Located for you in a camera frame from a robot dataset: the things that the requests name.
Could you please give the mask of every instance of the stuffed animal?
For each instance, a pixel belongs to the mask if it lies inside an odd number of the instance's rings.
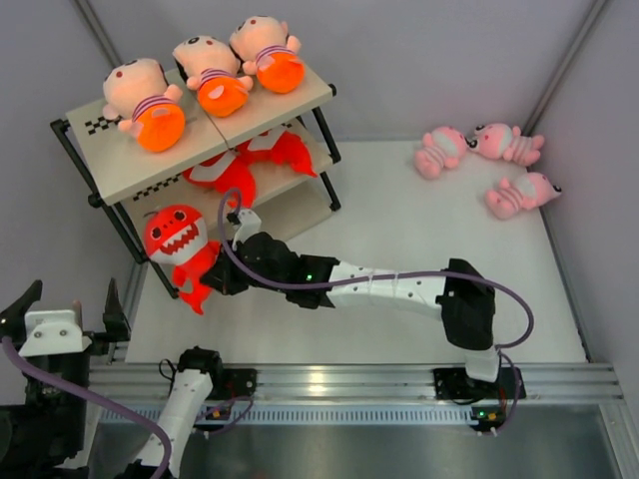
[[[248,164],[246,160],[238,158],[235,152],[227,151],[189,168],[182,175],[193,185],[213,188],[222,194],[231,188],[239,188],[242,206],[250,208],[256,198],[256,181]]]
[[[541,135],[522,137],[519,127],[508,127],[503,123],[479,125],[475,128],[474,137],[467,140],[468,148],[490,160],[503,158],[506,162],[514,162],[522,167],[529,167],[541,154],[544,138]]]
[[[438,178],[443,168],[457,168],[467,149],[464,136],[452,127],[439,127],[426,133],[422,143],[423,148],[415,152],[414,163],[429,180]]]
[[[561,195],[561,189],[552,185],[540,173],[526,173],[514,182],[504,178],[499,190],[486,192],[486,204],[500,220],[508,220],[520,210],[541,207]]]
[[[227,44],[200,35],[178,45],[173,57],[187,77],[187,87],[197,90],[198,102],[207,113],[227,117],[247,102],[253,79],[236,78],[240,60]]]
[[[200,277],[218,259],[220,244],[209,241],[202,214],[187,205],[173,205],[157,212],[147,223],[144,245],[151,261],[172,264],[173,282],[182,288],[187,280],[191,292],[180,291],[180,298],[195,313],[204,314],[202,303],[212,289]]]
[[[115,68],[103,90],[107,100],[104,117],[122,117],[118,129],[136,138],[143,148],[162,152],[180,140],[186,125],[178,105],[182,90],[167,83],[157,61],[141,58]]]
[[[304,79],[304,63],[298,57],[302,44],[289,35],[287,22],[251,17],[233,32],[230,43],[245,73],[257,75],[267,90],[288,93]]]
[[[316,177],[313,161],[307,146],[298,135],[286,127],[278,126],[236,146],[241,158],[249,165],[256,162],[273,162],[289,165],[296,173]]]

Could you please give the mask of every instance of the pink pig plush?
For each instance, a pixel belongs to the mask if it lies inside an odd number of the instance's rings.
[[[105,79],[103,91],[104,117],[122,117],[118,130],[136,138],[143,148],[161,152],[182,136],[186,125],[178,105],[182,90],[167,84],[156,60],[141,58],[115,68]]]
[[[519,127],[510,128],[503,123],[493,123],[475,128],[474,137],[469,138],[467,143],[471,151],[482,157],[490,160],[503,158],[506,162],[529,167],[539,160],[539,149],[544,144],[544,138],[541,135],[522,137]]]
[[[443,168],[453,169],[466,153],[466,140],[452,127],[439,127],[426,133],[423,148],[414,155],[417,170],[427,179],[438,178]]]
[[[200,35],[178,45],[173,56],[187,76],[187,87],[197,90],[208,113],[226,117],[247,102],[253,79],[236,78],[240,60],[224,42]]]
[[[561,189],[552,185],[540,173],[526,173],[514,182],[504,178],[499,182],[499,190],[486,192],[486,204],[500,220],[514,217],[520,210],[541,207],[561,195]]]
[[[248,75],[257,75],[267,90],[288,93],[304,79],[305,67],[298,57],[301,43],[289,35],[287,22],[273,17],[251,17],[233,32],[231,48],[242,58]]]

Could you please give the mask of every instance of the white floor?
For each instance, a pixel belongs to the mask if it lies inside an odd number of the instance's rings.
[[[342,209],[289,241],[297,252],[334,255],[379,268],[441,269],[450,257],[526,299],[536,317],[530,339],[511,351],[518,362],[583,362],[585,355],[538,211],[501,222],[482,196],[502,176],[523,170],[474,156],[434,182],[413,169],[412,142],[339,145],[328,173]],[[441,323],[413,313],[358,307],[305,310],[265,290],[212,294],[206,315],[171,300],[152,270],[144,275],[127,361],[176,361],[199,345],[232,363],[449,363],[460,351]],[[525,315],[499,293],[495,342],[518,337]]]

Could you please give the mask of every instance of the orange diaper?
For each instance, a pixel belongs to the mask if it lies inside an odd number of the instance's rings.
[[[249,92],[240,80],[222,70],[207,70],[198,90],[198,102],[207,113],[227,117],[249,99]]]
[[[256,59],[258,80],[275,93],[288,93],[304,79],[304,63],[290,50],[282,47],[264,49]]]
[[[165,97],[151,97],[140,103],[133,121],[141,125],[138,143],[154,153],[173,147],[182,137],[187,123],[182,109]]]

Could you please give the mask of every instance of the checkered pattern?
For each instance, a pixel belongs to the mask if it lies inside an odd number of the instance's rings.
[[[166,188],[166,187],[169,187],[170,185],[172,185],[173,183],[177,183],[180,180],[181,176],[182,176],[182,174],[175,175],[174,177],[170,177],[169,179],[164,180],[163,182],[159,182],[159,183],[153,185],[152,187],[148,187],[148,188],[146,188],[144,190],[141,190],[140,192],[137,192],[133,196],[133,201],[136,202],[138,200],[146,198],[147,196],[152,195],[153,193],[157,193],[162,188]]]
[[[87,133],[89,135],[94,135],[98,132],[102,132],[104,130],[109,130],[111,125],[118,125],[120,120],[107,120],[104,117],[98,117],[97,120],[89,120],[88,122],[84,122],[84,126],[87,128]]]

